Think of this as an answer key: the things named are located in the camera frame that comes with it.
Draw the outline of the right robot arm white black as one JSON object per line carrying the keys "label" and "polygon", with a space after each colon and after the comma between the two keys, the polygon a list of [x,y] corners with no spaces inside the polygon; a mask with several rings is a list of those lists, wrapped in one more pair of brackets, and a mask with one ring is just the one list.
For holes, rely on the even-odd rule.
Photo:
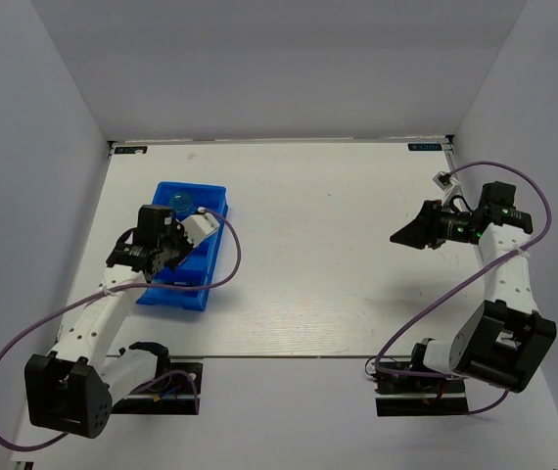
{"label": "right robot arm white black", "polygon": [[472,378],[521,393],[557,336],[554,321],[535,302],[524,245],[533,233],[531,216],[515,207],[516,188],[503,182],[483,186],[477,207],[459,211],[427,200],[391,242],[413,249],[437,249],[444,242],[478,247],[484,298],[449,342],[426,338],[407,366],[409,382],[433,389],[442,378]]}

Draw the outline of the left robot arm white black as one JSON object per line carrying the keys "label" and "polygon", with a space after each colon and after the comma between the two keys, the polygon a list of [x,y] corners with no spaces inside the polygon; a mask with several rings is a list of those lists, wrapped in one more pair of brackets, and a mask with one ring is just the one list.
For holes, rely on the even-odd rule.
{"label": "left robot arm white black", "polygon": [[25,366],[32,425],[94,439],[114,406],[134,390],[146,385],[160,391],[170,384],[169,352],[159,343],[137,341],[113,361],[106,357],[147,284],[183,263],[218,227],[207,211],[179,220],[167,206],[139,209],[136,226],[118,237],[106,259],[100,299],[88,302],[67,334]]}

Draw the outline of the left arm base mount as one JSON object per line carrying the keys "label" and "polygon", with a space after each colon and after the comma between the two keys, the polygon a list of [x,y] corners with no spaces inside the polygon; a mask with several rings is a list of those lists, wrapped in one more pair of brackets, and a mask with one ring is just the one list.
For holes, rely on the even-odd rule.
{"label": "left arm base mount", "polygon": [[182,375],[175,374],[152,389],[134,393],[119,401],[114,415],[188,416],[200,410],[204,364],[202,362],[172,361],[172,370],[181,370],[193,380],[196,389]]}

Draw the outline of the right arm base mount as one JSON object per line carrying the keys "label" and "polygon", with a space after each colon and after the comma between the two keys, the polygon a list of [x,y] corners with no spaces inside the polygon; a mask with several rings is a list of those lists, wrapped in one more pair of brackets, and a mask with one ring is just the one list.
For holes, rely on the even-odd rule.
{"label": "right arm base mount", "polygon": [[370,357],[364,364],[364,373],[375,385],[378,417],[455,416],[470,411],[461,380],[384,374],[375,364],[375,357]]}

